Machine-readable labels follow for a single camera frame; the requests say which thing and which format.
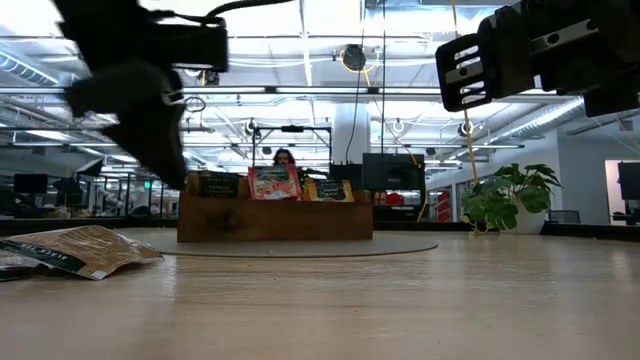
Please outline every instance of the brown paper bag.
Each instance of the brown paper bag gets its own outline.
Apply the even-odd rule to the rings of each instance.
[[[150,245],[95,225],[11,236],[0,240],[0,251],[93,280],[104,279],[122,265],[163,260]]]

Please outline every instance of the wooden crate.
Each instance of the wooden crate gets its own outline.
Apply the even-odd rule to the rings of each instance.
[[[370,240],[371,204],[180,195],[178,242]]]

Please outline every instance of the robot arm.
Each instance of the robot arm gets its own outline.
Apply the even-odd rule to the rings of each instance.
[[[240,0],[206,16],[149,11],[137,0],[53,0],[63,35],[76,42],[92,77],[65,89],[73,115],[115,113],[119,124],[103,133],[174,189],[186,166],[178,126],[185,106],[174,68],[226,72],[223,12],[291,0]],[[179,17],[197,25],[160,24]]]
[[[436,52],[444,107],[461,111],[535,87],[582,95],[587,116],[640,107],[640,4],[522,0]]]

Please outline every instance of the dark hair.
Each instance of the dark hair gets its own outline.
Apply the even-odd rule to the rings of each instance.
[[[283,149],[280,148],[278,149],[278,151],[276,151],[276,154],[273,156],[273,165],[278,165],[278,155],[280,154],[287,154],[287,156],[289,156],[289,164],[295,164],[296,163],[296,159],[293,158],[293,154],[291,154],[291,151],[287,150],[287,149]]]

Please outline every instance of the round mat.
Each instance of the round mat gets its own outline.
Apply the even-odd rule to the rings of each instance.
[[[163,254],[253,258],[309,258],[404,254],[431,250],[438,242],[426,234],[376,232],[373,240],[220,241],[179,243],[176,229],[132,228],[118,233],[151,244]]]

